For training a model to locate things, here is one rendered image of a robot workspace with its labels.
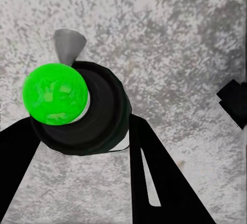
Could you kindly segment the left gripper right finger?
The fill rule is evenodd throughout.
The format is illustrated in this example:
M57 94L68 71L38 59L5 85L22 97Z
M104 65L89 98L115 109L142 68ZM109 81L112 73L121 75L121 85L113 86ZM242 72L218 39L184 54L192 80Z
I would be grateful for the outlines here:
M216 224L149 123L129 114L133 224ZM143 149L161 207L149 203Z

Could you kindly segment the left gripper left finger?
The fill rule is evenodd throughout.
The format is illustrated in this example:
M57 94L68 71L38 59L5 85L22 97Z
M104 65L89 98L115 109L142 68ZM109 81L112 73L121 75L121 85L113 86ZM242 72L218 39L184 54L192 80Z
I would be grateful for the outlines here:
M30 117L0 132L0 224L40 142Z

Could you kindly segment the insectifuge atomizer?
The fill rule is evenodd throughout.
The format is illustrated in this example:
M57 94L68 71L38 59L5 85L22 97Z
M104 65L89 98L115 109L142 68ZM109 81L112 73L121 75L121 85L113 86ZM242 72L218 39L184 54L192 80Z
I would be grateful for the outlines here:
M43 64L26 78L22 96L37 137L50 149L89 156L129 148L132 112L122 82L109 68L76 61L85 35L56 29L59 63Z

